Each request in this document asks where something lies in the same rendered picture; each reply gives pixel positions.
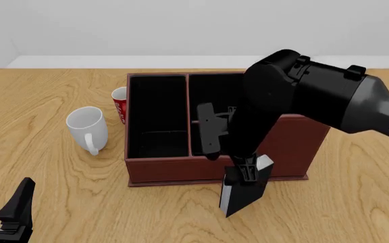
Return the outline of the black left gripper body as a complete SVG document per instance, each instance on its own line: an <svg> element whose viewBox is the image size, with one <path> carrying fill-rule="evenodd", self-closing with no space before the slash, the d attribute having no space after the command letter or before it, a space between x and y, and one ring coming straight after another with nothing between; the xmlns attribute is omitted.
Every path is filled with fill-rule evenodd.
<svg viewBox="0 0 389 243"><path fill-rule="evenodd" d="M7 225L0 227L0 243L28 243L32 228L24 225Z"/></svg>

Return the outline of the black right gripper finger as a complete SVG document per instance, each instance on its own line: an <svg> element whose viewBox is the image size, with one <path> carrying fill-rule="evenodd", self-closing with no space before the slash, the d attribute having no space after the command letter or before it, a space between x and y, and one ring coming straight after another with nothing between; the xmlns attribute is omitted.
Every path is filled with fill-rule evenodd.
<svg viewBox="0 0 389 243"><path fill-rule="evenodd" d="M236 157L236 166L239 168L244 182L256 182L258 180L256 155Z"/></svg>
<svg viewBox="0 0 389 243"><path fill-rule="evenodd" d="M237 184L240 182L240 170L233 166L225 167L224 184Z"/></svg>

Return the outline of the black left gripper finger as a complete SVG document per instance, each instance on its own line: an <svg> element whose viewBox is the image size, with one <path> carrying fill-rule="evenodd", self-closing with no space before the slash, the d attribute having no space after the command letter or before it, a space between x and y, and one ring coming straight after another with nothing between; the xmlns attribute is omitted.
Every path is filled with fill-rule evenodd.
<svg viewBox="0 0 389 243"><path fill-rule="evenodd" d="M0 210L1 228L18 228L26 226L32 228L32 198L35 182L31 178L24 178L17 187L13 196Z"/></svg>

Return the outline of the black book with white pages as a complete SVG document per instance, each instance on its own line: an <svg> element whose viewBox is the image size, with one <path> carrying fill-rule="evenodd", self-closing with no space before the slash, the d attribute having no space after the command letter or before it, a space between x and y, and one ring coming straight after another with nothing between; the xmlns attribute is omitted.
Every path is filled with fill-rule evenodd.
<svg viewBox="0 0 389 243"><path fill-rule="evenodd" d="M256 200L259 200L269 181L274 162L267 156L257 157L258 180L256 182L244 182L240 173L240 182L237 184L224 184L220 194L219 207L226 217L229 217Z"/></svg>

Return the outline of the red-brown desk caddy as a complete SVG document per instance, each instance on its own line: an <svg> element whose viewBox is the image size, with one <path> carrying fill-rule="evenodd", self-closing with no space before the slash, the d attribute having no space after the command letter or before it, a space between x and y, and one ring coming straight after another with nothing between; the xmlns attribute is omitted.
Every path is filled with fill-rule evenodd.
<svg viewBox="0 0 389 243"><path fill-rule="evenodd" d="M220 182L232 164L202 154L197 106L226 113L238 103L241 72L130 74L125 162L131 186ZM283 115L257 152L274 162L271 180L305 180L329 127L301 115Z"/></svg>

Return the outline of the small flat plate on stalk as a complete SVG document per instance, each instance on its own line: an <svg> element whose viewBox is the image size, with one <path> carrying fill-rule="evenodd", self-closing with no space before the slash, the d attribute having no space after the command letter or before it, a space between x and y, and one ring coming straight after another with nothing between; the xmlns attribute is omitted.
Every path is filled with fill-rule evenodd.
<svg viewBox="0 0 389 243"><path fill-rule="evenodd" d="M228 107L225 113L215 113L212 103L197 106L197 118L202 152L210 161L216 161L221 155L219 138L228 135L228 125L236 107Z"/></svg>

